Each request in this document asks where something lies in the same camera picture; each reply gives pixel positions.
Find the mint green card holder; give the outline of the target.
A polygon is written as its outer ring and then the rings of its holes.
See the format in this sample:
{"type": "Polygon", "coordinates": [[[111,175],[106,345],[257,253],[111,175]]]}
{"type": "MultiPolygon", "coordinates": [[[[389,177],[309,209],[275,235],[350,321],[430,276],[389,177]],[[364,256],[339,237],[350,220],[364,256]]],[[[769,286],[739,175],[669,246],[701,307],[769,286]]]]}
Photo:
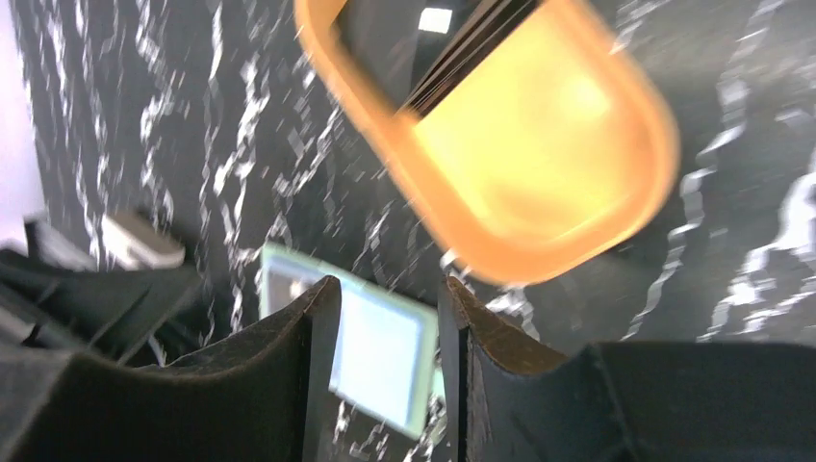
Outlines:
{"type": "Polygon", "coordinates": [[[327,275],[340,281],[342,302],[330,390],[419,439],[441,379],[435,309],[294,249],[266,244],[259,316],[280,311],[327,275]]]}

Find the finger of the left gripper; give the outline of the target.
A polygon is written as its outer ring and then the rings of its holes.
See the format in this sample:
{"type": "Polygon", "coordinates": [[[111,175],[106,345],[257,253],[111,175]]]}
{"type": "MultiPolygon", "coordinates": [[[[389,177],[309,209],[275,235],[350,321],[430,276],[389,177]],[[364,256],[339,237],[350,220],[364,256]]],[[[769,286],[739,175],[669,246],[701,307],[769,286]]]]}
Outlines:
{"type": "Polygon", "coordinates": [[[51,266],[1,250],[1,287],[59,321],[99,353],[125,363],[157,330],[195,306],[195,268],[92,271],[51,266]]]}

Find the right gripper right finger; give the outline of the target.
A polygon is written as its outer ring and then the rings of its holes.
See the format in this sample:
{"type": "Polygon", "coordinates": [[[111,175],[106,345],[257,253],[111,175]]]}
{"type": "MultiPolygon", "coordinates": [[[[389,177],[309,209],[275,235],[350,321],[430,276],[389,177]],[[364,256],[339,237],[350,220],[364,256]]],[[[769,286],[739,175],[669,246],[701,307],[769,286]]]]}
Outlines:
{"type": "Polygon", "coordinates": [[[458,279],[438,301],[455,461],[811,461],[815,351],[779,343],[551,349],[458,279]]]}

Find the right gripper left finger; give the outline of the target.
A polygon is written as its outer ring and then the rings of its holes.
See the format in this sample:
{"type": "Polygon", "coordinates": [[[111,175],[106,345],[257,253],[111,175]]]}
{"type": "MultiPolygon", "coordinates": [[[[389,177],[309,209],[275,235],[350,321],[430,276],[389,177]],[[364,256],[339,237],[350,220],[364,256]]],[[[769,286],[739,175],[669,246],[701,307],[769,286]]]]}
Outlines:
{"type": "Polygon", "coordinates": [[[5,461],[315,461],[341,314],[326,276],[166,367],[1,350],[5,461]]]}

